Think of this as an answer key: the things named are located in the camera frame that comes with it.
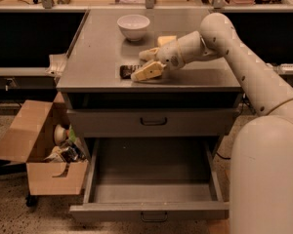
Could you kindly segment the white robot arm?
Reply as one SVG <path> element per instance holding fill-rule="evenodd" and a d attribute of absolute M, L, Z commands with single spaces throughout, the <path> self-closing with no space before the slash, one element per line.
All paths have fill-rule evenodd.
<path fill-rule="evenodd" d="M 135 82 L 197 60 L 225 59 L 258 117 L 234 141 L 230 234 L 293 234 L 293 88 L 238 37 L 229 18 L 206 16 L 197 31 L 142 51 Z"/>

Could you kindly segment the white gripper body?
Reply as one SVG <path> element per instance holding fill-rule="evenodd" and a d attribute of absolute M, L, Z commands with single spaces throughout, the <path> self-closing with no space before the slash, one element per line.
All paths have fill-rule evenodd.
<path fill-rule="evenodd" d="M 156 57 L 170 71 L 181 69 L 186 65 L 177 40 L 170 41 L 161 46 L 158 49 Z"/>

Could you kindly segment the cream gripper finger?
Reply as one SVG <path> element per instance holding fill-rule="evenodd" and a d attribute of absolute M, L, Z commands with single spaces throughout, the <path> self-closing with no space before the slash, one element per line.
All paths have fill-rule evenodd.
<path fill-rule="evenodd" d="M 157 60 L 150 60 L 131 74 L 134 82 L 146 81 L 162 75 L 166 65 Z"/>
<path fill-rule="evenodd" d="M 144 61 L 157 60 L 158 47 L 139 52 L 139 59 Z"/>

